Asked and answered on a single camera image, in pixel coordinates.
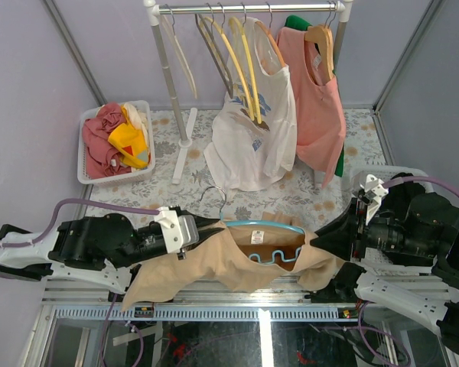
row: laundry basket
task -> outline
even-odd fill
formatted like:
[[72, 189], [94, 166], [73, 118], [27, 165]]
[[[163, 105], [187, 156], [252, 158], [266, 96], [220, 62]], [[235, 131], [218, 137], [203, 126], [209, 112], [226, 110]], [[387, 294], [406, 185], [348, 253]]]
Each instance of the laundry basket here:
[[130, 174], [118, 174], [111, 177], [103, 177], [96, 179], [90, 178], [90, 176], [86, 173], [86, 145], [83, 142], [82, 128], [83, 123], [85, 123], [85, 120], [91, 119], [97, 115], [99, 108], [89, 109], [88, 111], [84, 112], [80, 117], [80, 133], [78, 138], [78, 167], [76, 170], [76, 174], [78, 176], [78, 181], [82, 184], [93, 184], [96, 186], [104, 187], [126, 184], [128, 182], [149, 180], [151, 178], [153, 170], [155, 169], [155, 143], [153, 142], [153, 128], [151, 126], [150, 105], [146, 101], [132, 101], [129, 103], [136, 107], [138, 111], [144, 112], [148, 120], [148, 126], [146, 127], [146, 130], [148, 131], [149, 135], [149, 149], [151, 156], [148, 166], [144, 170], [131, 172]]
[[[352, 166], [350, 168], [350, 179], [352, 179], [357, 174], [360, 174], [361, 172], [366, 174], [373, 174], [384, 182], [392, 179], [395, 175], [402, 172], [412, 174], [413, 176], [428, 176], [424, 171], [417, 170], [415, 168], [382, 165], [359, 165]], [[425, 188], [425, 192], [434, 192], [434, 188], [429, 182], [418, 183]], [[375, 248], [368, 248], [366, 250], [366, 256], [362, 259], [361, 263], [368, 270], [371, 270], [377, 275], [383, 276], [413, 276], [420, 274], [430, 274], [431, 272], [429, 267], [394, 265], [386, 255]]]

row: wall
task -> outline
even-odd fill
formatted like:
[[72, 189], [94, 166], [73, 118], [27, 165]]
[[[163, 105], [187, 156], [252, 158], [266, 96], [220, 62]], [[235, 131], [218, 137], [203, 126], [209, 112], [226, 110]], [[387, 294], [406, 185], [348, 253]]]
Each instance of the wall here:
[[[429, 1], [355, 0], [338, 68], [344, 104], [372, 105], [376, 101]], [[170, 0], [168, 3], [174, 6], [204, 2]], [[238, 5], [240, 2], [227, 0], [223, 3]], [[310, 0], [289, 3], [310, 3]], [[142, 0], [57, 0], [57, 4], [106, 98], [117, 101], [145, 99], [155, 108], [170, 106]], [[288, 15], [274, 14], [273, 34], [284, 25]], [[269, 14], [255, 16], [269, 23]], [[302, 16], [319, 24], [328, 13], [302, 13]], [[222, 22], [222, 15], [217, 18]], [[166, 42], [169, 60], [174, 61], [171, 65], [181, 105], [221, 106], [223, 83], [195, 27], [194, 16], [177, 15], [175, 30], [200, 91], [199, 100], [194, 100], [181, 68], [177, 67], [171, 46]]]
[[381, 116], [396, 164], [459, 188], [459, 0], [445, 2]]
[[[94, 106], [41, 2], [0, 0], [0, 226], [40, 231], [79, 195], [78, 118]], [[0, 366], [18, 363], [43, 290], [0, 279]]]

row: white rack pole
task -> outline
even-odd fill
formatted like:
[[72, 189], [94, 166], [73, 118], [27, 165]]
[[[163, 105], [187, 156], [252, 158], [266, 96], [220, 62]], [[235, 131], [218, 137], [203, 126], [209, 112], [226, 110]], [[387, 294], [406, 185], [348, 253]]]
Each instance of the white rack pole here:
[[192, 145], [192, 130], [196, 120], [197, 110], [191, 109], [187, 127], [185, 127], [184, 119], [180, 104], [178, 103], [177, 91], [175, 89], [174, 80], [171, 75], [170, 65], [168, 63], [167, 53], [165, 51], [163, 38], [160, 31], [160, 22], [158, 17], [160, 15], [176, 15], [176, 14], [210, 14], [210, 13], [255, 13], [255, 12], [302, 12], [302, 11], [336, 11], [340, 12], [339, 26], [337, 29], [336, 42], [334, 45], [334, 59], [335, 63], [340, 56], [340, 49], [342, 47], [343, 35], [345, 33], [345, 26], [350, 16], [350, 9], [352, 8], [353, 0], [342, 0], [342, 2], [328, 2], [327, 4], [309, 4], [309, 5], [224, 5], [223, 8], [218, 6], [174, 6], [168, 7], [166, 5], [159, 6], [156, 0], [143, 0], [146, 10], [148, 11], [148, 18], [153, 30], [153, 37], [155, 38], [158, 56], [160, 57], [163, 75], [167, 84], [168, 94], [170, 95], [172, 108], [174, 109], [175, 120], [177, 121], [178, 130], [181, 134], [181, 139], [178, 142], [181, 149], [178, 155], [177, 164], [175, 165], [174, 176], [172, 179], [173, 184], [181, 182], [182, 171], [184, 170], [185, 159], [187, 157], [188, 148]]

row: red garment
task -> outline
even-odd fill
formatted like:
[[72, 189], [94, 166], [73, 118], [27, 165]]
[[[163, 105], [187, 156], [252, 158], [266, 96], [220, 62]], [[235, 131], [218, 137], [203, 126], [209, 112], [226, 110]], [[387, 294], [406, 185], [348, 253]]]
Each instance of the red garment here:
[[285, 63], [289, 65], [296, 100], [296, 153], [308, 166], [326, 173], [322, 185], [326, 187], [334, 177], [345, 140], [345, 116], [337, 78], [324, 82], [321, 57], [314, 44], [304, 40], [305, 34], [284, 27], [279, 31], [276, 41]]
[[121, 106], [115, 102], [107, 103], [96, 117], [85, 120], [82, 137], [86, 144], [86, 173], [90, 178], [104, 178], [131, 172], [130, 167], [121, 166], [121, 153], [107, 141], [110, 133], [125, 123]]

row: metal hook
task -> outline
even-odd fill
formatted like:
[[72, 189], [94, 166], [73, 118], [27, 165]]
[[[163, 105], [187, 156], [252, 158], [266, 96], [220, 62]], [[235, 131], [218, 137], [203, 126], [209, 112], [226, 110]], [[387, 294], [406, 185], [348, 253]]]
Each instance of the metal hook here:
[[324, 26], [325, 26], [325, 27], [327, 26], [328, 19], [330, 19], [330, 17], [331, 17], [331, 2], [330, 2], [330, 1], [327, 1], [327, 3], [330, 5], [330, 12], [328, 13], [327, 20], [324, 21]]
[[202, 198], [204, 197], [204, 194], [209, 189], [218, 189], [218, 191], [220, 191], [224, 195], [223, 205], [220, 207], [220, 219], [223, 220], [223, 208], [226, 205], [226, 201], [227, 201], [227, 198], [228, 198], [228, 196], [226, 195], [226, 191], [223, 190], [221, 187], [218, 187], [218, 186], [209, 186], [202, 192], [202, 195], [200, 195], [199, 202], [202, 201]]
[[243, 22], [243, 27], [245, 27], [245, 23], [246, 23], [246, 8], [245, 8], [245, 4], [243, 3], [240, 3], [242, 6], [243, 6], [243, 12], [245, 13], [245, 21]]
[[226, 21], [226, 14], [224, 14], [223, 5], [220, 2], [218, 2], [218, 5], [221, 7], [221, 12], [223, 13], [223, 23], [221, 24], [221, 29], [224, 29], [224, 22]]
[[209, 6], [209, 9], [211, 9], [211, 16], [213, 17], [213, 22], [211, 23], [211, 35], [214, 37], [214, 32], [213, 32], [213, 24], [214, 24], [214, 12], [213, 12], [213, 7], [209, 2], [206, 3], [207, 6]]
[[270, 13], [270, 23], [269, 23], [269, 29], [272, 28], [272, 21], [274, 20], [274, 15], [272, 14], [272, 8], [270, 7], [269, 2], [265, 2], [269, 6], [269, 13]]
[[171, 29], [175, 34], [175, 17], [174, 17], [174, 12], [171, 10], [171, 7], [169, 4], [165, 4], [165, 6], [168, 8], [171, 14]]
[[328, 23], [328, 27], [331, 26], [331, 23], [335, 20], [336, 17], [337, 17], [337, 11], [334, 11], [334, 17], [331, 19], [330, 23]]

